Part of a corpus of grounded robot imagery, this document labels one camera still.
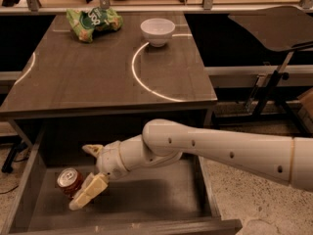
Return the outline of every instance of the speckled floor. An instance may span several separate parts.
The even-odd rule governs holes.
[[[219,105],[221,115],[239,114],[242,105]],[[223,129],[293,135],[297,132],[288,121],[255,122],[227,125]],[[10,146],[0,146],[0,165]],[[0,174],[0,192],[19,184],[25,162],[13,163],[11,174]],[[313,193],[292,189],[229,166],[207,161],[211,184],[222,219],[240,219],[239,235],[313,234]],[[14,201],[16,191],[0,195],[0,230]]]

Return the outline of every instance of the open drawer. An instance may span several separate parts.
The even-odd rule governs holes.
[[[93,157],[81,146],[123,140],[141,131],[136,119],[73,117],[44,123],[22,176],[4,234],[235,234],[237,220],[212,216],[205,167],[183,156],[159,168],[137,169],[111,181],[85,208],[71,211],[56,180],[66,167],[84,177],[96,172]]]

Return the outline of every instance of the bowl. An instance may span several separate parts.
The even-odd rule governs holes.
[[[145,39],[154,47],[161,47],[172,38],[175,23],[166,19],[149,19],[140,25]]]

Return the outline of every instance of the can top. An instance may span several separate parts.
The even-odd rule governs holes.
[[[61,187],[68,187],[72,185],[77,179],[78,173],[74,168],[64,169],[58,177],[58,184]]]

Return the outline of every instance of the chip bag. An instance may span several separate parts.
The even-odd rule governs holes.
[[[119,30],[123,19],[111,8],[93,8],[90,11],[67,9],[67,19],[80,41],[91,43],[94,30]]]

